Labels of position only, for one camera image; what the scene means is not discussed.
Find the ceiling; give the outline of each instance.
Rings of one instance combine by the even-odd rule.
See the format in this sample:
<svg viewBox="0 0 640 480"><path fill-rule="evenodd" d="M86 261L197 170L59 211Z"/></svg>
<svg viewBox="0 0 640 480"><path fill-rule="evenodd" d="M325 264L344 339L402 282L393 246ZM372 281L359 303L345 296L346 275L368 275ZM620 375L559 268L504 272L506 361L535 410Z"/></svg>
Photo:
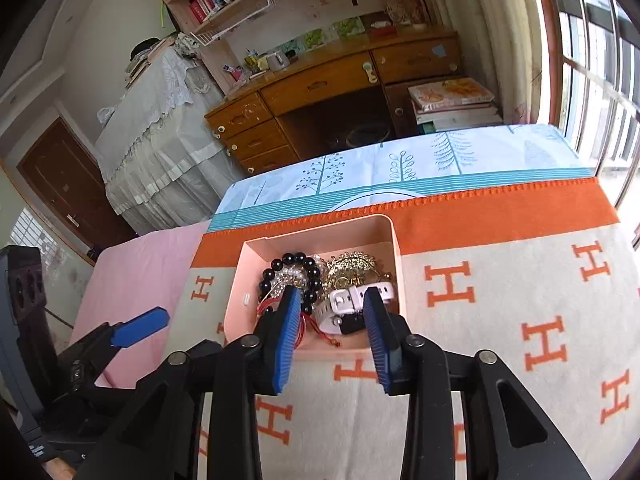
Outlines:
<svg viewBox="0 0 640 480"><path fill-rule="evenodd" d="M0 156L52 105L69 44L92 1L47 0L22 35L0 75Z"/></svg>

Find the silver bolt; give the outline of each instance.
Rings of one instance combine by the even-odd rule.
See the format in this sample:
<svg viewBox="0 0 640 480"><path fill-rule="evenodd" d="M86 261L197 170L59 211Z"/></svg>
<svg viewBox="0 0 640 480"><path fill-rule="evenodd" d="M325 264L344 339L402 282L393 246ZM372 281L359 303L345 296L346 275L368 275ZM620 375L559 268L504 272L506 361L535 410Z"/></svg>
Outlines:
<svg viewBox="0 0 640 480"><path fill-rule="evenodd" d="M171 366L179 366L187 361L187 354L184 352L173 352L166 359Z"/></svg>
<svg viewBox="0 0 640 480"><path fill-rule="evenodd" d="M260 344L260 338L257 335L248 334L240 340L240 344L245 348L254 348Z"/></svg>
<svg viewBox="0 0 640 480"><path fill-rule="evenodd" d="M482 350L479 358L486 365L494 365L498 361L498 356L491 352L491 350Z"/></svg>
<svg viewBox="0 0 640 480"><path fill-rule="evenodd" d="M404 340L409 346L420 348L424 345L424 338L419 334L409 334Z"/></svg>

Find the pink box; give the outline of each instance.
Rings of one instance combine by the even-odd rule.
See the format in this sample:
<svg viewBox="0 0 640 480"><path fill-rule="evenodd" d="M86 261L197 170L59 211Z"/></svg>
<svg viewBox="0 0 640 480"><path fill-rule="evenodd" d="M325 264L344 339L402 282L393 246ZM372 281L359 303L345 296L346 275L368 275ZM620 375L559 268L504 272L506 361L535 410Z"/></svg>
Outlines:
<svg viewBox="0 0 640 480"><path fill-rule="evenodd" d="M390 312L406 316L400 251L393 222L388 216L375 214L336 222L285 235L256 238L242 245L238 270L226 307L225 336L233 341L254 331L257 322L258 282L262 271L284 253L302 251L320 254L325 260L345 251L363 251L375 257L381 272L391 272L396 279L396 300L387 307ZM371 355L367 331L335 336L341 342L336 348L307 326L305 337L294 352L301 360L366 358Z"/></svg>

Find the pink fabric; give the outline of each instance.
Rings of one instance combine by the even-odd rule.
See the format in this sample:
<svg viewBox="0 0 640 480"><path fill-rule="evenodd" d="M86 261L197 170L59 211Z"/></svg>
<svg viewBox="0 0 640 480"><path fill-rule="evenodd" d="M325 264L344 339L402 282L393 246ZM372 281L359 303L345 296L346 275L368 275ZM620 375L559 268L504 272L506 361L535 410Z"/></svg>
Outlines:
<svg viewBox="0 0 640 480"><path fill-rule="evenodd" d="M172 317L208 225L205 221L156 231L105 250L82 298L71 343L105 321L127 321L155 306ZM134 388L137 380L155 370L168 333L165 328L120 350L105 370L111 386Z"/></svg>

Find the blue gripper pad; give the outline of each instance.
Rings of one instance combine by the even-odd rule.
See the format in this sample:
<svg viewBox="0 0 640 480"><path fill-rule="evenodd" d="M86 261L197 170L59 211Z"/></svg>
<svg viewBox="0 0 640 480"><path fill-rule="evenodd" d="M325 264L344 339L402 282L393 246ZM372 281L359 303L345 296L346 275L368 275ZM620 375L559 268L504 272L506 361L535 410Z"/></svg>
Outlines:
<svg viewBox="0 0 640 480"><path fill-rule="evenodd" d="M168 324L168 312L160 306L153 307L126 323L116 325L111 337L111 345L129 348L138 341L142 341L145 337L155 334Z"/></svg>
<svg viewBox="0 0 640 480"><path fill-rule="evenodd" d="M382 384L385 393L390 394L393 375L401 367L402 349L377 288L370 286L367 289L363 304L364 323L369 335L378 382Z"/></svg>
<svg viewBox="0 0 640 480"><path fill-rule="evenodd" d="M274 391L279 394L289 381L289 371L293 361L293 351L298 338L300 326L300 303L302 291L294 286L286 286L282 294L282 300L278 306L278 319L281 322L280 333L275 346L273 379Z"/></svg>

